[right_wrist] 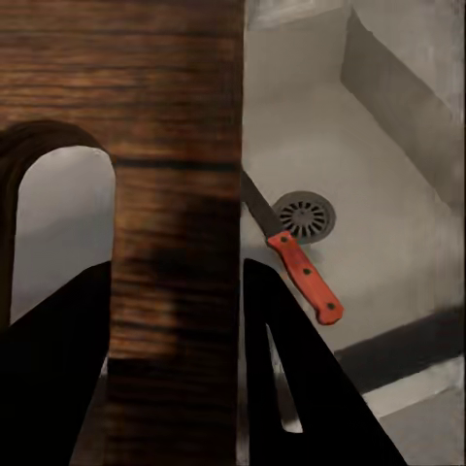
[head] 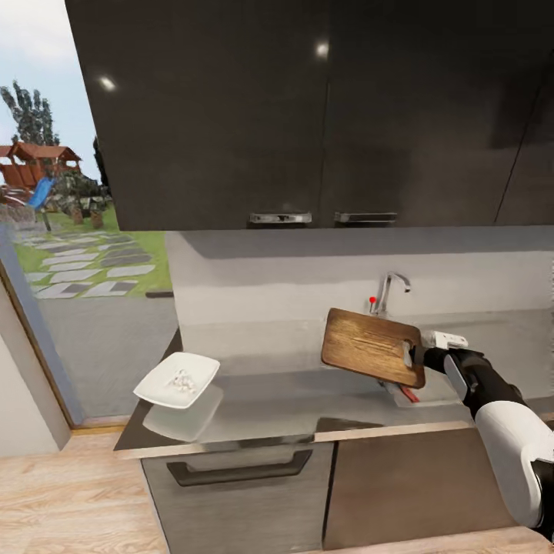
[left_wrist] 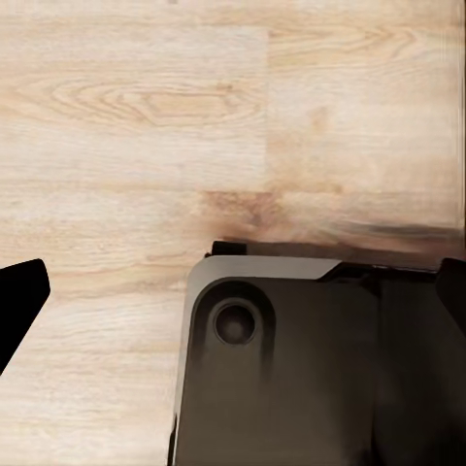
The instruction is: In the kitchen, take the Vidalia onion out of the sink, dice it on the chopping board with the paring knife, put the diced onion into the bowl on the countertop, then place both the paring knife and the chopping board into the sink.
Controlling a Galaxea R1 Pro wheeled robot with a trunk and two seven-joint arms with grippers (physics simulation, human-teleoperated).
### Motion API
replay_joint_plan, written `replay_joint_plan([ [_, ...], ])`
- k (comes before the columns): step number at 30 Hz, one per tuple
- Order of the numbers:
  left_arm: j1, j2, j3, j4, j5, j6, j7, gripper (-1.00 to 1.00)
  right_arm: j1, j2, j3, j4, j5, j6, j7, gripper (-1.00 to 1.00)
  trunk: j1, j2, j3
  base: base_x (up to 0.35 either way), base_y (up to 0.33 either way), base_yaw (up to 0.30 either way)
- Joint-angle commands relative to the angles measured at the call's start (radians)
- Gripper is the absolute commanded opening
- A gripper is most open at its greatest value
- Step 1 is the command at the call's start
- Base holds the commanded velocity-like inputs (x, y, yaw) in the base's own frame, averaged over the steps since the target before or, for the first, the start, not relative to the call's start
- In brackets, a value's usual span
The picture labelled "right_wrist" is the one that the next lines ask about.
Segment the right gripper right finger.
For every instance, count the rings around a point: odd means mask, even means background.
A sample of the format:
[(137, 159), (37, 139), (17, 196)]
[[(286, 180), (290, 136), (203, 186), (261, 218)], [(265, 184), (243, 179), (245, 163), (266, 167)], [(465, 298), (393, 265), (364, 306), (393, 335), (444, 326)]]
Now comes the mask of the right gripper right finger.
[[(244, 260), (250, 466), (408, 466), (270, 266)], [(282, 428), (266, 323), (304, 433)]]

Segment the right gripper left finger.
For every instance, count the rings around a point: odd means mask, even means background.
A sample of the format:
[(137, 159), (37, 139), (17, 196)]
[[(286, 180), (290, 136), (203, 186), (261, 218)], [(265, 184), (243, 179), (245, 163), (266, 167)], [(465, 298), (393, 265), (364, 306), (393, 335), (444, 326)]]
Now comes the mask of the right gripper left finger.
[(0, 466), (68, 466), (109, 349), (113, 261), (0, 333)]

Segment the cutting board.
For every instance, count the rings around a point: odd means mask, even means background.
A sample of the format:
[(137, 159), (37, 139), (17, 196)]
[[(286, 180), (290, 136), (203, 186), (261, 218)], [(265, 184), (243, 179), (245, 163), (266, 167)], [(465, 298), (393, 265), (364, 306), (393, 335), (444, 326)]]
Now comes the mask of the cutting board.
[(116, 172), (103, 466), (236, 466), (245, 0), (0, 0), (0, 333), (19, 185)]

